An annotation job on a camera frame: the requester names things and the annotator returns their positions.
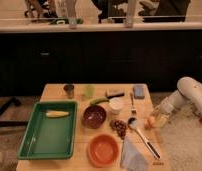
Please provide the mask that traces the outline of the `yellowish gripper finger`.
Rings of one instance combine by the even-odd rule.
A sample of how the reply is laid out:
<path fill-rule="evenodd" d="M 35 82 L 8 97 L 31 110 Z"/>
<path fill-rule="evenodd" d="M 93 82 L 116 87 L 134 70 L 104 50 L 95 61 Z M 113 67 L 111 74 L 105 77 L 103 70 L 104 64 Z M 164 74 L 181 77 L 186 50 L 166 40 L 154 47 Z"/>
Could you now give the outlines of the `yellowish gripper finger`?
<path fill-rule="evenodd" d="M 157 115 L 155 117 L 155 123 L 154 126 L 156 128 L 162 128 L 168 121 L 169 115 Z"/>

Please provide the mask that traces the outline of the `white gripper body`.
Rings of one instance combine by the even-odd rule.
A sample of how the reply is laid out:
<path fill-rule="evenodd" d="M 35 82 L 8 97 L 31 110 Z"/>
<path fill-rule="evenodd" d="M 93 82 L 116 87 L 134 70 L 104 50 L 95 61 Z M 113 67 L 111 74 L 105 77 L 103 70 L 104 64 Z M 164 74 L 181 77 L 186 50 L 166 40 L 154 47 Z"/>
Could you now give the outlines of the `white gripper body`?
<path fill-rule="evenodd" d="M 172 112 L 175 110 L 174 105 L 168 98 L 165 98 L 161 101 L 159 105 L 154 108 L 153 114 L 156 117 L 160 116 L 170 116 Z"/>

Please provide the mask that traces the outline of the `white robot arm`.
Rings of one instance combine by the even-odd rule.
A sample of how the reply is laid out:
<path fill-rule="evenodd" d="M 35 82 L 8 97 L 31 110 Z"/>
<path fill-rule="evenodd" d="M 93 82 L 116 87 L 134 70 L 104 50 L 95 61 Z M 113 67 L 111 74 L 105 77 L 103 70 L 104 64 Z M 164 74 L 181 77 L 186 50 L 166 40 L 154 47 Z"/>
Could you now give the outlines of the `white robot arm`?
<path fill-rule="evenodd" d="M 195 106 L 195 111 L 202 116 L 202 83 L 191 77 L 182 77 L 177 82 L 177 89 L 165 97 L 151 113 L 154 117 L 154 127 L 163 127 L 169 117 L 188 101 Z"/>

